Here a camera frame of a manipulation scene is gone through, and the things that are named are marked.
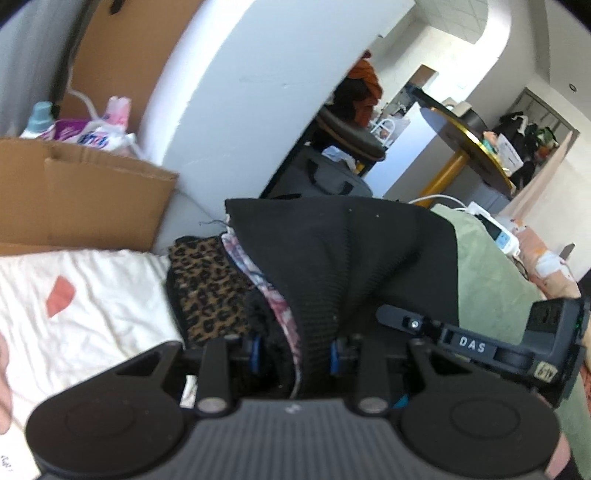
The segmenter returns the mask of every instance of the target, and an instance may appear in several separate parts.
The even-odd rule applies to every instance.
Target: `gold table leg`
[[[466,152],[463,150],[456,150],[446,163],[445,167],[443,167],[437,176],[432,179],[431,183],[423,189],[419,197],[427,197],[429,195],[443,192],[460,174],[469,159],[470,156]],[[433,200],[423,200],[422,202],[417,202],[416,205],[428,208],[432,202]]]

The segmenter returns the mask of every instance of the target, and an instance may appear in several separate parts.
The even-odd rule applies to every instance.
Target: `gray ribbed panel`
[[[416,458],[381,419],[340,400],[244,401],[197,424],[172,460],[135,480],[457,479]],[[542,474],[522,477],[543,480]],[[57,480],[46,476],[44,480]]]

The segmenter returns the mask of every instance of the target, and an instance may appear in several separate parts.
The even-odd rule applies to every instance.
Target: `white bottle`
[[[33,112],[29,117],[27,128],[21,134],[21,138],[53,140],[56,121],[51,116],[51,105],[51,102],[37,102],[33,106]]]

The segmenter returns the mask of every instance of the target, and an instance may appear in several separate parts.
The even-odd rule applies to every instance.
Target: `leopard print fabric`
[[[174,296],[188,348],[249,331],[245,297],[255,286],[226,254],[219,237],[181,238],[170,248]]]

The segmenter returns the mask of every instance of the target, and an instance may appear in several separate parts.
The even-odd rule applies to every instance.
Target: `green blanket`
[[[520,343],[531,304],[541,300],[540,291],[521,276],[474,217],[442,205],[433,211],[456,230],[461,327]],[[591,417],[580,376],[556,413],[581,475],[591,479]]]

